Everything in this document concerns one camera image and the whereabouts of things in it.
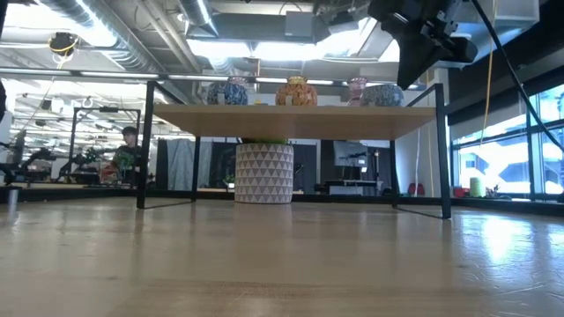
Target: wooden table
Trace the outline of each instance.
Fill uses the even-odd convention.
[[[155,105],[195,136],[395,140],[435,118],[431,107]]]
[[[155,104],[158,89],[179,104]],[[412,107],[434,92],[435,107]],[[406,107],[291,107],[184,105],[155,81],[147,83],[141,174],[149,160],[153,115],[196,136],[191,201],[197,198],[197,171],[201,136],[250,138],[314,138],[326,140],[390,140],[390,168],[396,171],[395,140],[436,119],[439,144],[442,218],[450,218],[449,154],[444,90],[435,84]],[[391,201],[399,204],[397,174],[391,173]],[[145,209],[146,188],[141,180],[137,207]]]

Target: table top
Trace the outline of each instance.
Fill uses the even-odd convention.
[[[435,118],[432,107],[155,105],[195,136],[395,140]]]

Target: person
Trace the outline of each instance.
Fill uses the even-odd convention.
[[[137,129],[125,127],[122,130],[125,145],[117,148],[107,173],[121,173],[122,183],[133,184],[138,180],[139,155],[141,147],[137,145]]]
[[[139,153],[141,153],[141,147],[137,145],[137,129],[133,127],[125,127],[122,130],[122,135],[125,145],[117,148],[116,154],[118,155],[115,155],[112,160],[112,162],[116,163],[116,166],[118,166],[117,159],[119,158],[119,154],[127,153],[136,158]]]

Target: white geometric patterned planter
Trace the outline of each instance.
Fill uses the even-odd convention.
[[[235,201],[290,203],[293,192],[293,147],[239,144],[235,166]]]

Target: black metal table frame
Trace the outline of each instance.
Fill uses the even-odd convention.
[[[149,148],[151,145],[151,131],[152,131],[152,118],[154,113],[154,96],[155,89],[158,89],[168,98],[173,100],[178,104],[185,104],[174,96],[171,92],[167,91],[162,85],[156,81],[147,82],[147,93],[145,96],[145,118],[143,126],[143,142],[141,143],[141,168],[139,183],[137,186],[137,207],[139,209],[149,209],[166,207],[170,205],[182,204],[173,203],[160,206],[147,207],[145,205],[145,200],[147,197],[147,172],[149,164]],[[436,103],[436,124],[437,124],[437,141],[439,148],[439,175],[441,183],[441,207],[442,216],[439,218],[449,219],[451,217],[451,201],[450,201],[450,185],[449,185],[449,151],[447,149],[447,112],[444,102],[444,88],[442,84],[434,84],[420,94],[415,100],[413,100],[408,107],[413,107],[419,103],[423,98],[428,96],[430,93],[434,92],[435,103]],[[196,136],[195,150],[194,150],[194,165],[192,167],[192,190],[189,193],[190,200],[184,203],[193,203],[197,199],[197,179],[198,179],[198,169],[200,160],[200,136]],[[397,164],[396,164],[396,141],[390,141],[390,157],[391,157],[391,169],[394,173],[391,174],[392,180],[392,207],[402,210],[398,207],[399,202],[399,186],[397,182]],[[428,215],[425,213],[403,210],[407,212],[414,212],[424,216],[437,217],[433,215]]]

